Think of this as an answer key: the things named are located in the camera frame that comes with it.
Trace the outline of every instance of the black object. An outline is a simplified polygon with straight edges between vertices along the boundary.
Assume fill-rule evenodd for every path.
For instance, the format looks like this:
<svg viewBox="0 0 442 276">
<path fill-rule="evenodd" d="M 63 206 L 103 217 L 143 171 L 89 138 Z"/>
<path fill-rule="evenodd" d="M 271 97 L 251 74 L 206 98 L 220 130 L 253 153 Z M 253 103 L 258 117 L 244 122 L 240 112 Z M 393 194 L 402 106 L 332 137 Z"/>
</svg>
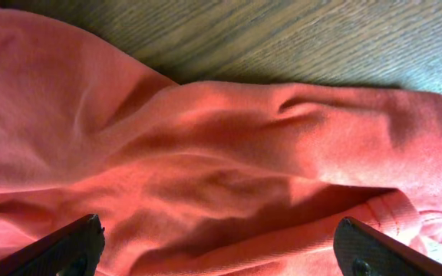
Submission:
<svg viewBox="0 0 442 276">
<path fill-rule="evenodd" d="M 92 276 L 105 247 L 98 215 L 86 215 L 0 261 L 0 276 Z"/>
<path fill-rule="evenodd" d="M 344 276 L 442 276 L 442 264 L 355 218 L 338 224 L 334 253 Z"/>
</svg>

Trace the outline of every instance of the pink fabric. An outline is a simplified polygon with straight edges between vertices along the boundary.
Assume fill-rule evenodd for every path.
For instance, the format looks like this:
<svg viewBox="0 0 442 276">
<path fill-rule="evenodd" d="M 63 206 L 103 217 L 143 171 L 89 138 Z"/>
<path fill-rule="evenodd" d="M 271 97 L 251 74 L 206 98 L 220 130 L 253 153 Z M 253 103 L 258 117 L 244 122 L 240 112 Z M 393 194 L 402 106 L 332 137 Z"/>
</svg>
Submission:
<svg viewBox="0 0 442 276">
<path fill-rule="evenodd" d="M 442 242 L 442 96 L 178 85 L 0 9 L 0 258 L 100 215 L 99 275 L 334 275 L 354 216 Z"/>
</svg>

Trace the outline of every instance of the salmon-colored garment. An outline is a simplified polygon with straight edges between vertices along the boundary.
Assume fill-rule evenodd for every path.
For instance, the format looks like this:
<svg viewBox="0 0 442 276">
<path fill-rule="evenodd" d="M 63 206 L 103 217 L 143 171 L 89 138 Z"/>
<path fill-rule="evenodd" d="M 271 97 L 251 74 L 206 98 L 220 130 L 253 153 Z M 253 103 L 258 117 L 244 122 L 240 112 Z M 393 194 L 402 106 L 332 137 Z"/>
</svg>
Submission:
<svg viewBox="0 0 442 276">
<path fill-rule="evenodd" d="M 442 242 L 442 96 L 178 85 L 0 9 L 0 258 L 97 213 L 98 275 L 334 275 L 350 215 Z"/>
</svg>

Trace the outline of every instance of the wood grain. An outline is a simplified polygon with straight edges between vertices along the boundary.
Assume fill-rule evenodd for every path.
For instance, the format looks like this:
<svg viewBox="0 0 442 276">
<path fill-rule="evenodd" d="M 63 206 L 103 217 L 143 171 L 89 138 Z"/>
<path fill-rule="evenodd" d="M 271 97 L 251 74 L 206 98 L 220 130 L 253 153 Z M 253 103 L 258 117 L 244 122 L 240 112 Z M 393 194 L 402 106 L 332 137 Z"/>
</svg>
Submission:
<svg viewBox="0 0 442 276">
<path fill-rule="evenodd" d="M 95 33 L 179 83 L 442 93 L 442 1 L 1 0 Z"/>
</svg>

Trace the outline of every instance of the seam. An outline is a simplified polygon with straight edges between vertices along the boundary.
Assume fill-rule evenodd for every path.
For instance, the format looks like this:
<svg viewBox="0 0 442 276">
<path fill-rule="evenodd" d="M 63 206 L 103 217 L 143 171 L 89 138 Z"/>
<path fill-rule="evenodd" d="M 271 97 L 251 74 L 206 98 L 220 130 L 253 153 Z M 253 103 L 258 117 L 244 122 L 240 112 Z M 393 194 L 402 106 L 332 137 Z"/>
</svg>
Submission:
<svg viewBox="0 0 442 276">
<path fill-rule="evenodd" d="M 379 221 L 378 217 L 376 216 L 376 213 L 374 212 L 373 208 L 371 207 L 371 205 L 369 205 L 369 203 L 366 202 L 366 207 L 368 207 L 369 212 L 371 213 L 371 217 L 377 222 L 378 224 L 378 230 L 380 232 L 383 231 L 383 229 L 381 228 L 381 222 Z"/>
<path fill-rule="evenodd" d="M 393 221 L 395 222 L 395 225 L 397 227 L 397 236 L 400 234 L 400 226 L 398 224 L 397 218 L 395 218 L 395 214 L 393 213 L 393 209 L 390 208 L 388 203 L 383 199 L 383 197 L 380 196 L 381 201 L 383 202 L 384 207 L 388 210 L 390 213 L 390 216 L 393 218 Z"/>
</svg>

